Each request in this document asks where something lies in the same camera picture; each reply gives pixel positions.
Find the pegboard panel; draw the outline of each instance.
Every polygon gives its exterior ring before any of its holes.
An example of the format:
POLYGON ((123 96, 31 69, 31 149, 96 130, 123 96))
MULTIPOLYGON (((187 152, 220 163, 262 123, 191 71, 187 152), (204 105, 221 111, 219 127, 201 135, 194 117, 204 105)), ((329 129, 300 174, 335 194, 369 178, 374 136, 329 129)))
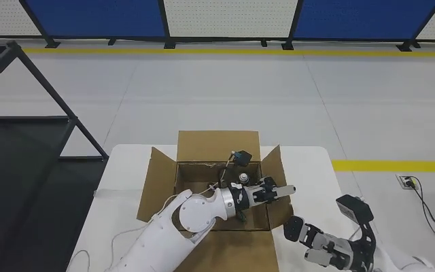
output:
POLYGON ((0 36, 41 35, 18 0, 0 0, 0 36))
POLYGON ((172 37, 288 37, 297 0, 164 0, 172 37))
POLYGON ((48 35, 164 37, 158 0, 26 1, 48 35))
POLYGON ((304 0, 295 39, 410 39, 435 0, 304 0))
POLYGON ((435 39, 435 15, 420 32, 417 39, 435 39))

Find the box flap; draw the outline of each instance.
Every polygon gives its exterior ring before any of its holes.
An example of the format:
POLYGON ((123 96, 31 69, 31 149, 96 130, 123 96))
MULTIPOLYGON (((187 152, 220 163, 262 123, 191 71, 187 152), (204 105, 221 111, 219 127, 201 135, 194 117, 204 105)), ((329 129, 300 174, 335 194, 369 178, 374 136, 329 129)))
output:
MULTIPOLYGON (((287 185, 279 146, 274 148, 261 162, 261 172, 263 176, 271 176, 278 187, 287 185)), ((293 215, 290 197, 281 197, 279 200, 267 204, 267 211, 271 229, 281 226, 293 215)))
POLYGON ((180 131, 177 161, 227 161, 231 151, 245 150, 260 161, 257 131, 180 131))
POLYGON ((278 272, 269 231, 213 231, 175 272, 278 272))
POLYGON ((177 163, 157 148, 152 148, 137 219, 148 222, 173 194, 177 163))

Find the white table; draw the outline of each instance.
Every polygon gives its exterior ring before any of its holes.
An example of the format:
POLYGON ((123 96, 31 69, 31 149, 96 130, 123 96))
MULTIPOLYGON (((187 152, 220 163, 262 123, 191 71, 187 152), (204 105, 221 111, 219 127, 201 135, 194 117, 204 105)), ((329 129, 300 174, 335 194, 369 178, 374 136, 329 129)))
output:
MULTIPOLYGON (((75 251, 88 250, 90 270, 103 272, 111 260, 112 238, 144 223, 136 220, 137 209, 145 181, 151 145, 118 145, 110 155, 75 251)), ((177 146, 155 146, 171 158, 176 158, 177 146)), ((264 158, 272 146, 261 147, 264 158)), ((288 184, 296 187, 291 196, 296 215, 327 233, 348 238, 355 230, 351 220, 344 217, 335 203, 341 190, 328 153, 320 147, 281 146, 281 158, 288 184)), ((140 231, 120 235, 114 241, 114 262, 117 263, 140 231)), ((273 239, 281 272, 325 272, 304 260, 307 249, 299 243, 287 241, 282 227, 273 230, 273 239)), ((87 258, 79 254, 70 271, 86 271, 87 258)))

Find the gray floor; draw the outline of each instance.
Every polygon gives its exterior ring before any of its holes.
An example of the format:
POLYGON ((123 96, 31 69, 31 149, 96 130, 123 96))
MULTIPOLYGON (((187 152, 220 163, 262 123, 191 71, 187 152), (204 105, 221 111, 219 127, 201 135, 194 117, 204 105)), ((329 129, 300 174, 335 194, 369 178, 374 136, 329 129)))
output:
MULTIPOLYGON (((176 144, 178 130, 213 129, 259 131, 262 145, 323 146, 332 159, 435 160, 433 58, 30 57, 109 153, 119 143, 176 144)), ((62 111, 16 61, 0 75, 0 115, 38 114, 62 111)), ((96 152, 75 131, 63 154, 96 152)), ((412 174, 435 210, 435 174, 412 174)), ((343 193, 367 199, 380 240, 435 262, 421 203, 395 173, 337 178, 343 193)))

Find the white wall panel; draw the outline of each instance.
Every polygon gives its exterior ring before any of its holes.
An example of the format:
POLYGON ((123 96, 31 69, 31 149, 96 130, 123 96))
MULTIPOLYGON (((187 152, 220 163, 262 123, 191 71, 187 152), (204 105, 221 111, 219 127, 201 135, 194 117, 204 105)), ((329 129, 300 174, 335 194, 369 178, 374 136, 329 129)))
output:
POLYGON ((287 37, 297 0, 164 0, 173 37, 287 37))
POLYGON ((0 36, 41 35, 18 0, 0 0, 0 36))
POLYGON ((418 35, 417 39, 435 39, 435 16, 430 19, 428 24, 418 35))

